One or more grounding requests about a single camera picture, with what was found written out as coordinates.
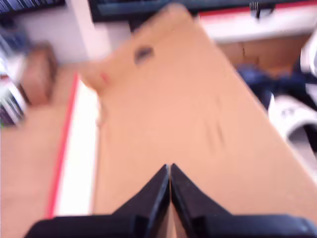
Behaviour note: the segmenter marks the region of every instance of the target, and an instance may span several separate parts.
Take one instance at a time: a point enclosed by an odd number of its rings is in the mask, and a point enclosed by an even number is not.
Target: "white object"
[[[317,105],[317,84],[306,84],[306,91]]]
[[[317,160],[305,132],[301,131],[308,124],[317,130],[317,112],[290,96],[271,99],[268,108],[270,122],[285,140],[291,139],[292,147],[300,154],[296,158],[317,183]]]
[[[200,24],[208,36],[220,43],[248,41],[269,37],[313,32],[317,22],[317,5],[277,8],[257,20],[250,11],[203,14]]]
[[[9,76],[10,80],[15,85],[19,84],[25,67],[26,67],[26,56],[24,54],[15,55],[7,59],[6,61],[7,75]]]
[[[4,109],[1,111],[1,120],[6,125],[8,117],[11,123],[18,124],[27,108],[21,93],[10,81],[0,83],[0,104]]]
[[[99,114],[98,96],[77,80],[54,216],[80,216],[92,212]]]
[[[301,71],[317,77],[317,30],[301,50]]]

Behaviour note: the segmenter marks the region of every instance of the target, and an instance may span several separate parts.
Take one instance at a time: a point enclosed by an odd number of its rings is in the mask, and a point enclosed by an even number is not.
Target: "red stripe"
[[[242,13],[242,12],[249,12],[249,7],[237,7],[237,8],[230,8],[224,10],[216,10],[216,11],[205,11],[200,12],[199,16],[214,16],[214,15],[224,15],[224,14],[233,14],[233,13]]]
[[[317,0],[298,1],[298,2],[280,3],[280,4],[277,4],[275,8],[281,9],[281,8],[289,8],[289,7],[311,6],[316,4],[317,4]]]
[[[72,113],[73,113],[74,104],[75,104],[78,80],[79,80],[79,77],[78,77],[78,74],[76,74],[74,77],[72,88],[71,88],[71,94],[70,94],[67,113],[66,113],[66,120],[64,123],[63,131],[62,131],[61,145],[59,148],[57,163],[56,163],[56,171],[55,171],[56,174],[53,179],[52,191],[51,191],[51,196],[50,196],[49,205],[47,209],[47,215],[46,215],[47,219],[51,219],[54,217],[58,186],[60,183],[61,171],[64,164],[64,155],[65,155],[65,150],[67,147],[67,136],[68,136]]]
[[[311,6],[311,5],[317,5],[317,0],[280,3],[280,4],[277,4],[275,8],[283,9],[283,8],[289,8],[289,7],[301,7],[301,6]],[[243,12],[250,12],[250,8],[237,7],[237,8],[229,8],[224,10],[205,11],[205,12],[200,12],[199,17],[243,13]]]

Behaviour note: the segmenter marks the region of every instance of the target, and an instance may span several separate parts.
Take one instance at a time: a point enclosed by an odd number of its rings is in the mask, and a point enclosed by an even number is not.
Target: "tan floor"
[[[75,68],[61,68],[50,105],[1,130],[1,237],[21,238],[47,213]]]

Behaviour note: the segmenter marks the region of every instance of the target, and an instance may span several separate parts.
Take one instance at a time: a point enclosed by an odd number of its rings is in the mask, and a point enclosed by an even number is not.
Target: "cardboard box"
[[[256,40],[243,43],[245,57],[258,58],[260,68],[293,65],[310,34]]]
[[[38,45],[28,55],[21,86],[31,105],[42,105],[49,102],[56,68],[56,59],[50,45]]]
[[[112,213],[163,164],[176,163],[232,214],[317,223],[316,184],[182,6],[150,19],[82,74],[102,105],[94,213]]]

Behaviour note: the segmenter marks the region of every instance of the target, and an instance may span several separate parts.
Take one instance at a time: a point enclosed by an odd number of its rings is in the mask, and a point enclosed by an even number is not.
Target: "white wall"
[[[316,28],[316,23],[317,4],[280,7],[260,20],[249,12],[200,17],[200,24],[208,36],[222,43],[311,33]]]
[[[130,37],[126,22],[93,24],[87,0],[19,16],[32,43],[49,41],[60,63],[99,59]]]

